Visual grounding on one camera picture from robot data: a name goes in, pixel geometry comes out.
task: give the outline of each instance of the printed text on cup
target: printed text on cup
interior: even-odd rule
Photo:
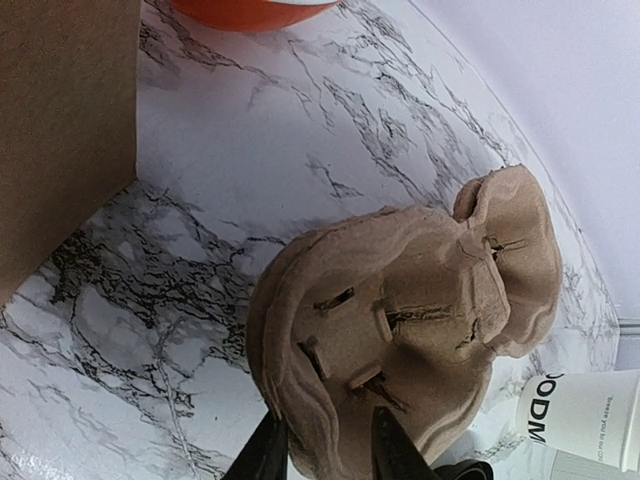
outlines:
[[[529,409],[529,438],[534,442],[547,443],[542,436],[546,429],[544,419],[549,413],[549,397],[556,389],[556,380],[560,377],[564,377],[564,374],[546,375],[536,387],[536,395],[539,398],[536,397],[531,401]]]

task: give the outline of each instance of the brown cardboard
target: brown cardboard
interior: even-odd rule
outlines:
[[[0,3],[0,304],[135,177],[138,0]]]
[[[466,185],[453,217],[387,209],[295,239],[256,285],[247,356],[296,466],[371,478],[375,406],[433,462],[480,408],[496,356],[547,334],[561,280],[544,195],[521,166]]]

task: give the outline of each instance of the orange ball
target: orange ball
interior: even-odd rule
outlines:
[[[264,32],[301,22],[340,0],[173,0],[181,13],[218,30]]]

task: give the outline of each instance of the black object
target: black object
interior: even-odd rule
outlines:
[[[493,480],[475,460],[431,470],[387,407],[374,409],[371,433],[373,480]],[[222,480],[286,480],[287,460],[286,423],[267,413]]]
[[[287,480],[287,426],[271,412],[253,432],[223,480]]]

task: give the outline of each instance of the marble surface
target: marble surface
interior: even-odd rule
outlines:
[[[613,367],[607,291],[544,161],[417,0],[349,0],[287,31],[236,35],[145,0],[140,180],[1,311],[0,476],[210,480],[265,412],[243,322],[256,278],[299,233],[414,203],[524,163],[564,257],[558,318],[499,359],[470,430],[441,459],[548,478],[554,452],[513,414],[541,372]]]

